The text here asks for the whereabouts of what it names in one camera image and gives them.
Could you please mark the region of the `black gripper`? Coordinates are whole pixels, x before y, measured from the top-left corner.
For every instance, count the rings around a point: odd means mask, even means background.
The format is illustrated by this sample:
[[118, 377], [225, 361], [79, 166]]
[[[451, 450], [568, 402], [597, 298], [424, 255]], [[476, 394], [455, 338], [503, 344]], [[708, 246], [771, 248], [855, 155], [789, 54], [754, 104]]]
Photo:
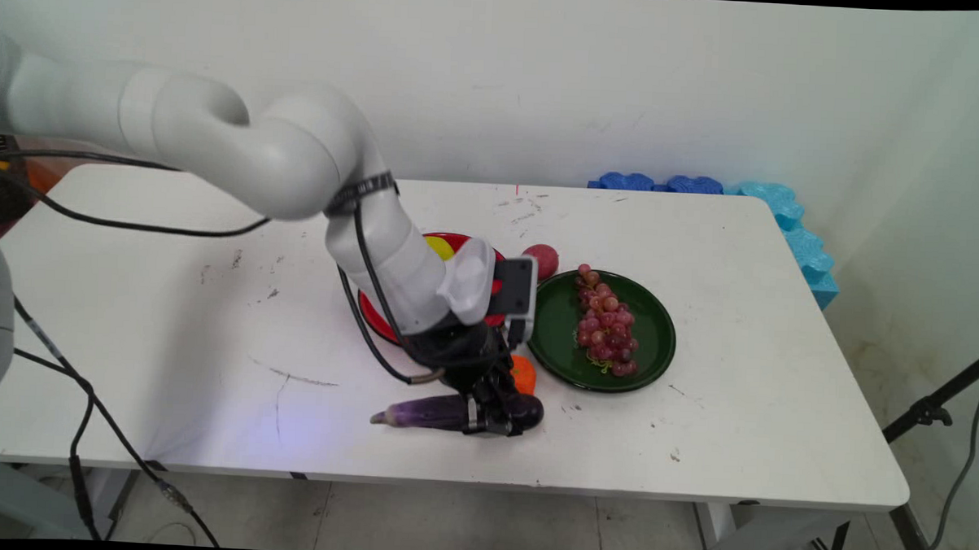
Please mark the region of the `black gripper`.
[[[441, 371], [446, 385], [465, 393], [463, 434], [495, 434], [503, 438], [521, 435], [522, 425], [515, 420], [514, 406], [520, 394], [527, 393], [527, 369], [513, 364], [497, 326], [481, 322], [421, 332], [410, 336], [409, 354], [423, 368]], [[484, 378], [498, 379], [501, 391], [491, 389], [486, 397], [469, 392]]]

